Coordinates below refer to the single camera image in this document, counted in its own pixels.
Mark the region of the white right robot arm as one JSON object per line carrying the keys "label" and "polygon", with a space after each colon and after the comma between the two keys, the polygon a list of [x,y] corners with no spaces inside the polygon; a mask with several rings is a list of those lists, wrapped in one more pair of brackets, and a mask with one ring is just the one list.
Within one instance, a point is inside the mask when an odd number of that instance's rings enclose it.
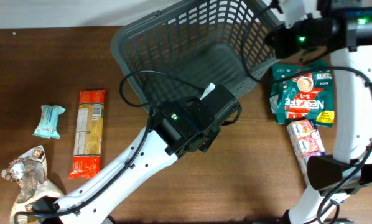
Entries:
{"label": "white right robot arm", "polygon": [[336,84],[337,135],[331,155],[313,156],[309,183],[284,223],[323,223],[340,202],[372,185],[372,1],[273,1],[284,22],[266,37],[277,58],[325,47]]}

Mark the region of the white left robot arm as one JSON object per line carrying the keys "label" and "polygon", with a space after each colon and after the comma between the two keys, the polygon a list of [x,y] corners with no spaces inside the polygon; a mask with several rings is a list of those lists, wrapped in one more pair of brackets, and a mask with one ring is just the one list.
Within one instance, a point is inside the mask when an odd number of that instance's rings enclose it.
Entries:
{"label": "white left robot arm", "polygon": [[43,196],[32,206],[41,223],[102,223],[134,190],[188,152],[207,152],[240,103],[224,86],[202,97],[166,101],[115,160],[72,193]]}

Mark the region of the pink blue tissue multipack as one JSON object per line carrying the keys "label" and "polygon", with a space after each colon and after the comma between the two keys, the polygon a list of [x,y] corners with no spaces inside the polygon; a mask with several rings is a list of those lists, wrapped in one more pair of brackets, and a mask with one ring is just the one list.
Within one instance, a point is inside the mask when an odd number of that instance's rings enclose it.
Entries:
{"label": "pink blue tissue multipack", "polygon": [[307,163],[311,156],[324,156],[325,148],[319,131],[312,119],[293,121],[287,126],[294,153],[297,157],[305,183],[309,184]]}

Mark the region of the green Nescafe coffee bag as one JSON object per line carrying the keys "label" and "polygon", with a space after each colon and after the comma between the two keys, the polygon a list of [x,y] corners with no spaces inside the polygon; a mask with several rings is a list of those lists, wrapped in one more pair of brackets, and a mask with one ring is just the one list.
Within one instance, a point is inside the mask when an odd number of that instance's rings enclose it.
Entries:
{"label": "green Nescafe coffee bag", "polygon": [[277,124],[311,119],[331,128],[335,119],[332,73],[321,70],[275,83],[269,103]]}

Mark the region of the grey plastic basket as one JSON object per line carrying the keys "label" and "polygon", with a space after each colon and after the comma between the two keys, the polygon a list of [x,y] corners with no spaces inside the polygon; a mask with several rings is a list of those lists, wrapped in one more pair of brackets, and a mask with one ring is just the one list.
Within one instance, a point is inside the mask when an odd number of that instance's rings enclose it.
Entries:
{"label": "grey plastic basket", "polygon": [[111,53],[144,106],[210,83],[241,98],[277,62],[264,38],[279,24],[262,1],[180,1],[118,30]]}

